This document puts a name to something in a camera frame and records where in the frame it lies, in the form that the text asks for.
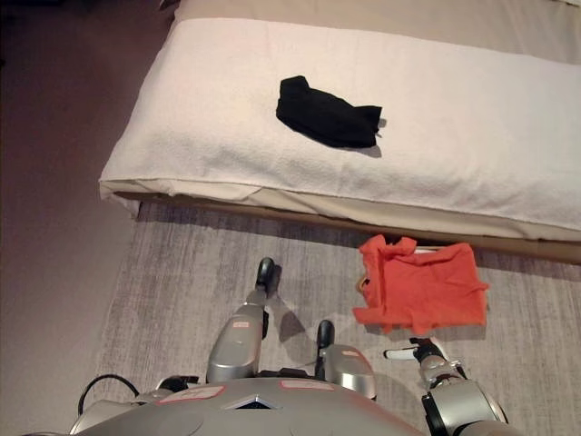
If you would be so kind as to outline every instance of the wooden bed frame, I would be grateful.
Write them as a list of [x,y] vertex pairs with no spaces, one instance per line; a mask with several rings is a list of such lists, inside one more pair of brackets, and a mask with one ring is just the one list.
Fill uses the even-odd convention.
[[516,238],[500,238],[495,236],[477,236],[473,234],[439,233],[422,230],[404,229],[398,227],[384,227],[373,224],[358,223],[344,218],[332,218],[311,213],[283,211],[260,206],[223,203],[188,195],[170,196],[163,193],[125,193],[116,192],[116,195],[127,199],[146,203],[169,203],[200,209],[251,215],[295,223],[323,225],[337,229],[353,230],[357,232],[386,236],[408,236],[425,244],[445,245],[450,243],[469,243],[476,248],[489,249],[503,253],[522,254],[530,257],[548,259],[551,261],[581,264],[581,243],[546,240],[526,240]]

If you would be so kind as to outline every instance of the black cloth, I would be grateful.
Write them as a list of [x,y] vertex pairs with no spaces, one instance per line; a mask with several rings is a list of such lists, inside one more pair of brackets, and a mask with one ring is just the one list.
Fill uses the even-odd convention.
[[354,107],[333,94],[310,88],[302,75],[281,81],[277,118],[331,147],[374,146],[380,114],[380,107]]

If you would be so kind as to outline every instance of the dark floor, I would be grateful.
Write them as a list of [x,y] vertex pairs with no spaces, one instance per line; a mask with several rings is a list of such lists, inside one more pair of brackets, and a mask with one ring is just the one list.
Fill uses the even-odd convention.
[[2,12],[0,434],[68,431],[133,222],[97,179],[160,49],[155,0]]

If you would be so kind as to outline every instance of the white bedsheet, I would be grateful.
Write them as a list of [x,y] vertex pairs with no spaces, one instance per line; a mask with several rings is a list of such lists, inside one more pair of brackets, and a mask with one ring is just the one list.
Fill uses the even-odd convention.
[[[282,78],[383,106],[378,150],[274,115]],[[581,67],[382,33],[244,19],[173,29],[102,174],[236,183],[581,229]]]

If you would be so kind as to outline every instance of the gray carpet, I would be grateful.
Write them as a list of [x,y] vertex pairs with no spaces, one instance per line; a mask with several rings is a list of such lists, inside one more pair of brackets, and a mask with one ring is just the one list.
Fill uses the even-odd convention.
[[[251,290],[263,256],[282,267],[270,298],[262,369],[312,372],[320,320],[336,341],[357,346],[378,379],[378,403],[425,431],[415,362],[388,362],[408,331],[388,335],[356,324],[363,305],[357,247],[369,236],[195,209],[144,205],[103,333],[96,372],[117,372],[138,389],[171,374],[205,375],[220,328]],[[490,284],[487,327],[433,332],[527,435],[581,434],[581,268],[477,252]],[[94,398],[128,398],[112,381]]]

